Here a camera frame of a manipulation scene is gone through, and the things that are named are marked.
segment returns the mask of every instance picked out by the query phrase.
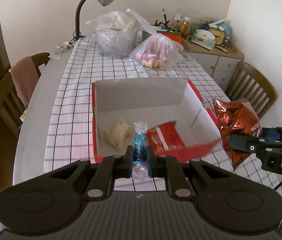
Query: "cabinet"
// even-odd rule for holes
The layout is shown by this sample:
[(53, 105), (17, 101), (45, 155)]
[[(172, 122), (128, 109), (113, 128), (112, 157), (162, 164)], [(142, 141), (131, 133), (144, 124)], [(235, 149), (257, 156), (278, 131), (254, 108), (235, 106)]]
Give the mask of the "cabinet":
[(217, 48), (210, 51), (191, 42), (182, 45), (223, 91), (226, 90), (237, 64), (244, 59), (244, 54), (237, 48), (231, 53), (225, 53)]

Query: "red snack package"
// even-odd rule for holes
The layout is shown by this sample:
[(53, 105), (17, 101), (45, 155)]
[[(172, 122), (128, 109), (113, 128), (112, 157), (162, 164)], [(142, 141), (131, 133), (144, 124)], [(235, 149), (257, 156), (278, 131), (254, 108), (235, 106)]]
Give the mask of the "red snack package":
[(167, 122), (148, 130), (146, 137), (154, 151), (169, 151), (185, 147), (176, 131), (176, 121)]
[(245, 98), (229, 103), (214, 98), (212, 102), (218, 119), (223, 148), (235, 170), (251, 154), (232, 149), (228, 140), (233, 134), (259, 137), (262, 133), (259, 118)]

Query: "wooden chair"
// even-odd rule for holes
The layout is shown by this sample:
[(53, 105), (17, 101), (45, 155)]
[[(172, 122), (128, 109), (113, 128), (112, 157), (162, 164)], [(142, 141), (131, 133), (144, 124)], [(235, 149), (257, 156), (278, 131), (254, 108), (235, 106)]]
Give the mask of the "wooden chair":
[[(41, 76), (39, 66), (48, 64), (49, 55), (44, 52), (31, 56), (39, 76)], [(0, 116), (16, 136), (20, 133), (19, 126), (22, 123), (20, 116), (24, 111), (25, 107), (17, 96), (11, 73), (8, 72), (0, 81)]]
[(225, 94), (233, 101), (246, 98), (261, 118), (276, 100), (274, 87), (260, 71), (239, 62)]

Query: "bottle of amber liquid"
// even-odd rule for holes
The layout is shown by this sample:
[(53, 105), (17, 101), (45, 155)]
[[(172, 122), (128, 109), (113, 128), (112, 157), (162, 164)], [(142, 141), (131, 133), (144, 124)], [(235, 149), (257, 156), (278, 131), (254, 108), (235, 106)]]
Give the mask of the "bottle of amber liquid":
[(183, 39), (188, 40), (189, 34), (191, 30), (191, 21), (189, 17), (184, 17), (184, 21), (182, 23), (180, 34)]

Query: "checkered tablecloth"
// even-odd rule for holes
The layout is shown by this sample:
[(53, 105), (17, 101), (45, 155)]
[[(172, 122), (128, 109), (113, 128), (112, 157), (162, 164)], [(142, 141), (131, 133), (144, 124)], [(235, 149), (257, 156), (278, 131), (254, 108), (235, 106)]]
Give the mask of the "checkered tablecloth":
[[(136, 46), (141, 42), (138, 36)], [(112, 59), (99, 55), (95, 35), (77, 41), (63, 74), (55, 99), (46, 144), (44, 173), (77, 160), (94, 163), (92, 146), (91, 83), (102, 79), (181, 77), (192, 81), (204, 98), (203, 105), (212, 107), (212, 98), (229, 101), (228, 97), (195, 59), (182, 53), (184, 60), (170, 69), (156, 71), (144, 68), (132, 58)], [(219, 143), (209, 155), (202, 158), (213, 165), (233, 171), (230, 159)], [(276, 175), (261, 169), (255, 155), (247, 158), (236, 174), (269, 187), (278, 184)], [(119, 179), (115, 190), (165, 190), (163, 179)]]

